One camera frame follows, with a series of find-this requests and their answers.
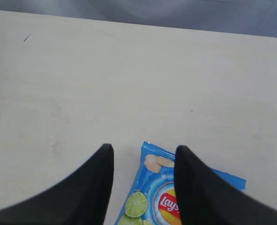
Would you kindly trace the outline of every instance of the lay's chip bag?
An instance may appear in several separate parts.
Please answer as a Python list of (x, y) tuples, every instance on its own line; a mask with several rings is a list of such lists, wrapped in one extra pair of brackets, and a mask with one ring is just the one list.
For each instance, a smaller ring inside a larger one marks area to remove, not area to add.
[[(140, 167), (115, 225), (181, 225), (174, 190), (175, 154), (144, 142)], [(214, 170), (237, 189), (246, 180)]]

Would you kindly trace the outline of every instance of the chip bag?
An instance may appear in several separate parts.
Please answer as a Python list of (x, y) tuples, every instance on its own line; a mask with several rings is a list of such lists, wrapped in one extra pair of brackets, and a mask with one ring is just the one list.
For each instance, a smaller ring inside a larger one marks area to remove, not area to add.
[[(174, 190), (175, 154), (144, 142), (140, 167), (115, 225), (181, 225)], [(214, 170), (243, 191), (246, 181)]]

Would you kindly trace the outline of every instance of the lay's logo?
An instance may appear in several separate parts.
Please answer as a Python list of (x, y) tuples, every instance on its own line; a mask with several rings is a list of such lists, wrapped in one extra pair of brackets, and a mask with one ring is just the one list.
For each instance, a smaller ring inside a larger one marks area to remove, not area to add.
[(160, 197), (158, 210), (162, 217), (171, 225), (181, 225), (179, 208), (177, 205), (175, 190), (163, 193)]

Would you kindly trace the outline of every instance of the lime illustration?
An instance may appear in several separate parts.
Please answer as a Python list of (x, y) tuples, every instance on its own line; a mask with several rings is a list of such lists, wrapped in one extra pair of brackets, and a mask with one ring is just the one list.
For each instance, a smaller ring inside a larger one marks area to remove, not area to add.
[(123, 215), (118, 223), (118, 225), (143, 225), (143, 221), (140, 217), (131, 218)]
[(148, 220), (143, 220), (143, 225), (154, 225), (154, 224), (149, 222)]
[(148, 208), (148, 201), (143, 193), (137, 191), (129, 196), (125, 205), (125, 214), (131, 218), (140, 217)]

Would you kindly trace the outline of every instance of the white table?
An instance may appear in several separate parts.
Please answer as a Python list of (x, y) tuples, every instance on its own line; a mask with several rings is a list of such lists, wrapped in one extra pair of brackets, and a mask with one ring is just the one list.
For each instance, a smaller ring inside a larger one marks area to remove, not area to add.
[(277, 38), (0, 11), (0, 208), (112, 143), (112, 225), (144, 140), (277, 208)]

